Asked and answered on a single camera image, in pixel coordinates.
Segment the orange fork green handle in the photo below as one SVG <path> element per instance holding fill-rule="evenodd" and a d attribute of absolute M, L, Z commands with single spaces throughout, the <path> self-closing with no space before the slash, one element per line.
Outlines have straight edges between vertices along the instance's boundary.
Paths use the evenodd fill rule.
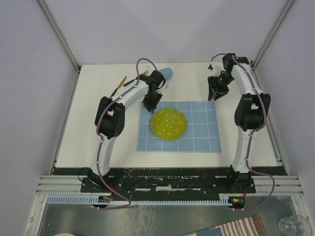
<path fill-rule="evenodd" d="M 144 71 L 142 74 L 143 74 L 143 75 L 147 75 L 148 73 L 149 73 L 149 70 L 146 70 L 146 71 Z M 130 80 L 130 81 L 124 83 L 123 86 L 126 87 L 126 86 L 128 86 L 129 84 L 131 84 L 131 83 L 132 83 L 133 81 L 135 81 L 135 80 L 137 80 L 137 79 Z"/>

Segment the green dotted plate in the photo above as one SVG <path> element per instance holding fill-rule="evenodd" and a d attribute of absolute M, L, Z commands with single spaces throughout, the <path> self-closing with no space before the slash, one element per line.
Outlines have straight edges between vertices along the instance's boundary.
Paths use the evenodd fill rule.
<path fill-rule="evenodd" d="M 188 126 L 185 115 L 175 108 L 164 108 L 153 115 L 150 129 L 161 140 L 173 141 L 181 138 Z"/>

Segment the blue cup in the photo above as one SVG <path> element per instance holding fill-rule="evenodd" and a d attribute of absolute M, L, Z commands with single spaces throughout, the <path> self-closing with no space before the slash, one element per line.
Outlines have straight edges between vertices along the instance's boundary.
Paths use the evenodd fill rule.
<path fill-rule="evenodd" d="M 163 68 L 159 72 L 166 80 L 170 79 L 173 75 L 173 70 L 170 67 Z"/>

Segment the blue checked cloth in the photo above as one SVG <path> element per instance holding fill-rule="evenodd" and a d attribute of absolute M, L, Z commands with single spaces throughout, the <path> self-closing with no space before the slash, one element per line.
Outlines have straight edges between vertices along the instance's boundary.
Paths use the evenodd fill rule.
<path fill-rule="evenodd" d="M 154 115 L 141 107 L 137 151 L 221 152 L 214 102 L 159 102 L 156 112 L 165 108 L 184 114 L 188 122 L 186 132 L 174 141 L 160 139 L 150 128 Z"/>

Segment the orange knife green handle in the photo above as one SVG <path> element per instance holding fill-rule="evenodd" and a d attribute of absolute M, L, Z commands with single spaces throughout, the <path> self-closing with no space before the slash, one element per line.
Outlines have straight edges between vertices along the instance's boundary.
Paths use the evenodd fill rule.
<path fill-rule="evenodd" d="M 112 92 L 112 94 L 111 94 L 110 97 L 113 97 L 113 96 L 116 94 L 117 90 L 120 89 L 120 88 L 123 86 L 123 84 L 125 83 L 126 79 L 127 79 L 127 76 L 125 76 L 125 77 L 122 79 L 122 81 L 121 81 L 121 82 L 119 83 L 119 85 L 115 88 L 115 90 Z"/>

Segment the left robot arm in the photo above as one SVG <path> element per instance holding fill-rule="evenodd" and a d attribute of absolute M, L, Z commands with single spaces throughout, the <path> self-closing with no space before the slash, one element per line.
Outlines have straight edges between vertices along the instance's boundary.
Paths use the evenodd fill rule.
<path fill-rule="evenodd" d="M 150 75 L 141 74 L 115 91 L 111 97 L 102 97 L 95 117 L 96 134 L 99 136 L 96 160 L 91 166 L 88 178 L 92 187 L 105 191 L 109 180 L 105 176 L 110 170 L 110 158 L 114 143 L 125 127 L 126 110 L 138 99 L 143 98 L 143 107 L 153 113 L 162 98 L 159 91 L 173 75 L 171 68 L 154 70 Z"/>

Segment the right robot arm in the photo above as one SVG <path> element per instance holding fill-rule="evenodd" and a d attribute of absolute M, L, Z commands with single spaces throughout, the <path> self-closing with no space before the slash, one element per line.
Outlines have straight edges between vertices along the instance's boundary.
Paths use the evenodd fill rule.
<path fill-rule="evenodd" d="M 238 57 L 235 53 L 219 53 L 222 56 L 223 71 L 219 75 L 208 77 L 209 101 L 216 101 L 229 92 L 229 84 L 236 82 L 241 98 L 234 114 L 238 127 L 238 142 L 234 160 L 226 179 L 226 188 L 238 192 L 252 183 L 251 157 L 255 136 L 267 122 L 271 96 L 263 93 L 250 72 L 247 57 Z"/>

